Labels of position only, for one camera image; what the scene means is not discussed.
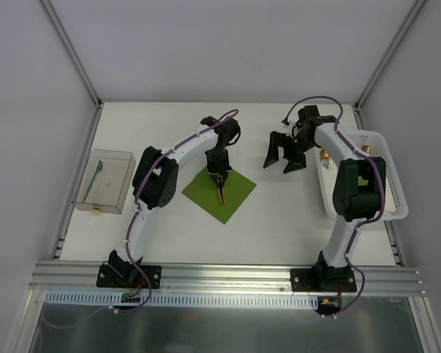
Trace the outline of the teal plastic fork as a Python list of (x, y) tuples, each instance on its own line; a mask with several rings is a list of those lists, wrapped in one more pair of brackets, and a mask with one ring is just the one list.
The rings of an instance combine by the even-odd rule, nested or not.
[(93, 176), (92, 176), (92, 178), (90, 180), (89, 185), (87, 186), (87, 190), (85, 191), (85, 194), (84, 194), (84, 197), (83, 197), (83, 200), (82, 200), (83, 202), (86, 202), (87, 197), (88, 197), (88, 195), (89, 195), (89, 193), (91, 191), (91, 188), (93, 187), (93, 184), (94, 184), (94, 182), (96, 180), (96, 177), (102, 171), (102, 169), (103, 169), (103, 162), (101, 160), (98, 160), (97, 165), (96, 165), (96, 169), (95, 169), (95, 171), (93, 173)]

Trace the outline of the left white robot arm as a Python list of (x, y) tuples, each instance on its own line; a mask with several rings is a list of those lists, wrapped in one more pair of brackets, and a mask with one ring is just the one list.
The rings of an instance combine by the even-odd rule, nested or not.
[(215, 183), (220, 202), (225, 202), (225, 184), (232, 171), (227, 148), (240, 138), (240, 125), (234, 119), (238, 109), (216, 119), (201, 119), (196, 130), (181, 141), (143, 152), (132, 180), (135, 213), (121, 244), (110, 252), (98, 270), (96, 285), (100, 288), (128, 288), (142, 282), (148, 284), (141, 261), (153, 220), (173, 199), (179, 171), (200, 154), (207, 158), (207, 173)]

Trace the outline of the green paper napkin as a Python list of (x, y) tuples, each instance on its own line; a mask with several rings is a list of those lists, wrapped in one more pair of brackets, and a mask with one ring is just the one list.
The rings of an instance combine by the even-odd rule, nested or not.
[(256, 186), (256, 183), (232, 170), (223, 188), (224, 202), (222, 202), (218, 187), (210, 179), (207, 168), (204, 167), (184, 188), (182, 194), (222, 224), (226, 224)]

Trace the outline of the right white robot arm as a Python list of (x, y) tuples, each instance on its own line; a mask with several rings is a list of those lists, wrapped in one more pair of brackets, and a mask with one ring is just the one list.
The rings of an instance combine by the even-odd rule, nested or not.
[(352, 252), (362, 226), (379, 220), (384, 214), (386, 162), (359, 150), (339, 129), (339, 118), (321, 115), (315, 105), (298, 111), (298, 119), (284, 125), (289, 132), (272, 131), (263, 166), (287, 161), (285, 173), (306, 168), (306, 151), (323, 149), (337, 166), (332, 193), (336, 221), (324, 250), (309, 269), (290, 272), (295, 292), (356, 291)]

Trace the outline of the gold knife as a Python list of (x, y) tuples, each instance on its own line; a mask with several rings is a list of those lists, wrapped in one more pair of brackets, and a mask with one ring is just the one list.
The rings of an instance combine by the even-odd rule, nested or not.
[(219, 195), (219, 198), (220, 198), (220, 202), (222, 204), (224, 204), (225, 203), (224, 189), (218, 189), (218, 195)]

